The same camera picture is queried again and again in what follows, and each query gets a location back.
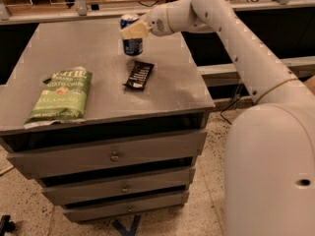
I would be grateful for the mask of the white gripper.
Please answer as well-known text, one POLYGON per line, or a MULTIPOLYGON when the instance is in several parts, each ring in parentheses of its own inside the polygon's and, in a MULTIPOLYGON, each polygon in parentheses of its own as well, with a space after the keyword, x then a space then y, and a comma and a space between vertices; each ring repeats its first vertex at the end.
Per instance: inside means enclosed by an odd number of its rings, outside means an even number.
POLYGON ((141 20, 127 26, 120 31, 123 39, 144 38, 151 32, 156 36, 171 34, 167 18, 168 7, 166 4, 152 8, 149 13, 141 17, 141 20))

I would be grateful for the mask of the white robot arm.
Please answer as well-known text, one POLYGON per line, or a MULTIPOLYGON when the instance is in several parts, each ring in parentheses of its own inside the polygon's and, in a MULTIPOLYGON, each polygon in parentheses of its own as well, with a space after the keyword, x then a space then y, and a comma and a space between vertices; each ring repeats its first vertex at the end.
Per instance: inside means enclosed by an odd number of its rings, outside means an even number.
POLYGON ((315 236, 315 95, 234 13, 229 0, 179 0, 125 39, 212 29, 254 104, 226 137, 226 236, 315 236))

